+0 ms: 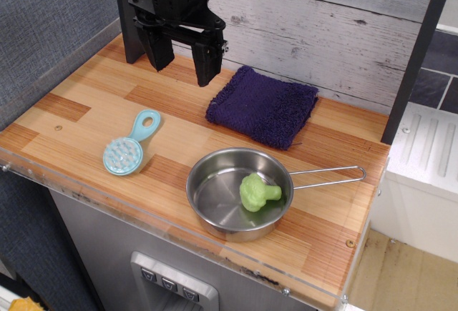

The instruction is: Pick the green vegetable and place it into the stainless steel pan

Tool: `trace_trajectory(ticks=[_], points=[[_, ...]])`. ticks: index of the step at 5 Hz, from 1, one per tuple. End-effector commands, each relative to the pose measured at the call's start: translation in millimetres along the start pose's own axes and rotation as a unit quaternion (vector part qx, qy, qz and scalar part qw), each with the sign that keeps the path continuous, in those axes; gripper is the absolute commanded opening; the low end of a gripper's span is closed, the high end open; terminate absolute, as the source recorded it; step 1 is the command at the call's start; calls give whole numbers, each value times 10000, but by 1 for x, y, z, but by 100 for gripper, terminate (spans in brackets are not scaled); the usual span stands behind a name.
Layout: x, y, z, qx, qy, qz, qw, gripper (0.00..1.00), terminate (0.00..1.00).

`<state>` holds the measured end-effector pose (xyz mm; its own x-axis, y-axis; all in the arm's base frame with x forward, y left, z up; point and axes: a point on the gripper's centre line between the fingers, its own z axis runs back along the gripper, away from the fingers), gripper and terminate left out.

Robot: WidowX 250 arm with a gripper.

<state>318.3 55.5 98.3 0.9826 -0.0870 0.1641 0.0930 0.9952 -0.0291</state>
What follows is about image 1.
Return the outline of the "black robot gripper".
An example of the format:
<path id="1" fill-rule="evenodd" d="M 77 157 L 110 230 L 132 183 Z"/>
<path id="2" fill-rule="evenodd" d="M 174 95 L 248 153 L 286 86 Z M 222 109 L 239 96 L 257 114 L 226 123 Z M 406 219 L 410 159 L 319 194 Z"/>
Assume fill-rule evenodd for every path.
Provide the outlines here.
<path id="1" fill-rule="evenodd" d="M 163 70 L 175 58 L 172 42 L 191 46 L 200 87 L 220 73 L 228 51 L 225 22 L 208 7 L 209 0 L 129 0 L 135 28 L 151 65 Z"/>

